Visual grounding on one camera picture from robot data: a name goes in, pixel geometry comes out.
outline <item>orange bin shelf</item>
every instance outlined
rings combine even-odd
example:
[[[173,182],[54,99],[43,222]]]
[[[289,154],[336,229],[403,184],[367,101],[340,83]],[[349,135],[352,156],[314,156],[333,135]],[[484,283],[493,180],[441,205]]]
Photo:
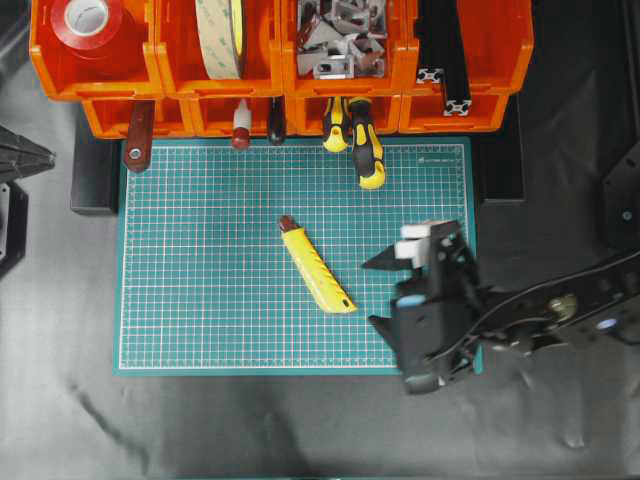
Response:
[[[87,62],[74,56],[55,36],[50,13],[54,0],[31,3],[29,53],[45,94],[54,100],[79,101],[95,98],[152,99],[163,96],[156,61],[154,10],[156,0],[124,0],[133,16],[142,51],[143,64],[126,78],[105,78]]]
[[[378,135],[390,135],[398,131],[401,96],[371,97],[371,113]],[[322,135],[322,119],[327,108],[323,97],[295,98],[296,128],[298,135]]]
[[[282,95],[280,0],[246,0],[247,57],[241,80],[211,80],[198,38],[193,0],[156,0],[155,44],[167,94],[173,98]]]
[[[472,109],[468,116],[442,115],[442,93],[404,95],[400,111],[399,132],[424,133],[481,133],[498,130],[502,125],[509,95],[473,93]]]
[[[410,61],[404,93],[429,94],[432,86],[415,82],[420,41],[415,35],[419,0],[407,1]],[[533,54],[531,0],[458,0],[469,83],[495,94],[518,92]]]
[[[323,96],[381,96],[400,95],[406,84],[407,58],[406,0],[387,2],[388,38],[384,78],[354,78],[348,80],[316,80],[310,73],[298,75],[297,64],[297,8],[298,0],[282,0],[282,60],[284,90],[296,97]]]
[[[240,98],[200,98],[189,100],[195,133],[199,137],[230,137],[233,133],[233,112]],[[247,99],[251,109],[251,136],[267,135],[269,106],[271,99],[252,97]],[[296,133],[295,124],[288,114],[290,102],[285,104],[287,135]]]
[[[96,138],[126,138],[133,100],[86,100],[82,102],[91,131]],[[192,137],[195,131],[186,101],[156,100],[154,137]]]

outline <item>black table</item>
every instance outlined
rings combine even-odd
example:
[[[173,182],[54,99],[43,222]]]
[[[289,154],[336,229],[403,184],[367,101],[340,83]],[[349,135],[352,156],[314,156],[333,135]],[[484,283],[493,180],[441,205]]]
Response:
[[[478,209],[484,279],[507,288],[611,253],[596,182],[634,142],[619,2],[537,1],[535,23],[527,202]],[[27,256],[0,283],[0,477],[640,472],[640,352],[606,342],[489,355],[487,374],[426,397],[388,377],[112,376],[116,219],[69,210],[77,107],[48,101],[18,58],[0,123],[58,162],[20,182]]]

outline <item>grid lines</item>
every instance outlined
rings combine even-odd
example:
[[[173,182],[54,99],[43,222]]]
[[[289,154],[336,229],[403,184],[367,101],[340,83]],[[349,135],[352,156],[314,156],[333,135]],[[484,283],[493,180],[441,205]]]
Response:
[[[360,265],[404,224],[473,227],[467,144],[416,140],[385,145],[388,181],[373,192],[358,187],[347,152],[316,145],[154,144],[152,167],[122,192],[116,373],[392,371],[366,319],[388,313],[405,274]],[[280,237],[283,214],[305,228],[356,313],[315,305]]]

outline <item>black metal frame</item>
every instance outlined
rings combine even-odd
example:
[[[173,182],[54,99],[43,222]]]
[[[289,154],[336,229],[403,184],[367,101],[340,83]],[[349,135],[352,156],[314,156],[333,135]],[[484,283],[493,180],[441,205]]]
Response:
[[[93,137],[82,109],[76,109],[71,210],[81,215],[116,215],[122,142]]]
[[[457,2],[420,0],[415,30],[420,39],[416,81],[442,83],[443,115],[468,115],[471,88]]]
[[[627,48],[631,112],[637,143],[607,172],[600,183],[602,236],[619,249],[640,247],[640,5],[622,1]]]
[[[471,137],[475,185],[483,203],[510,204],[526,199],[520,102],[509,99],[504,121],[494,133]]]
[[[14,182],[2,184],[0,188],[10,190],[9,214],[1,219],[0,228],[7,230],[5,256],[0,260],[0,278],[6,275],[25,255],[27,244],[27,213],[29,197]]]

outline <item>red tape roll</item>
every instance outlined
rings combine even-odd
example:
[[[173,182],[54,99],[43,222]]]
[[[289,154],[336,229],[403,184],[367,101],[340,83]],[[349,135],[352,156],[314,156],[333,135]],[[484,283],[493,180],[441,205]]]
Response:
[[[142,68],[142,42],[122,0],[55,0],[51,26],[82,66],[105,77],[127,77]]]

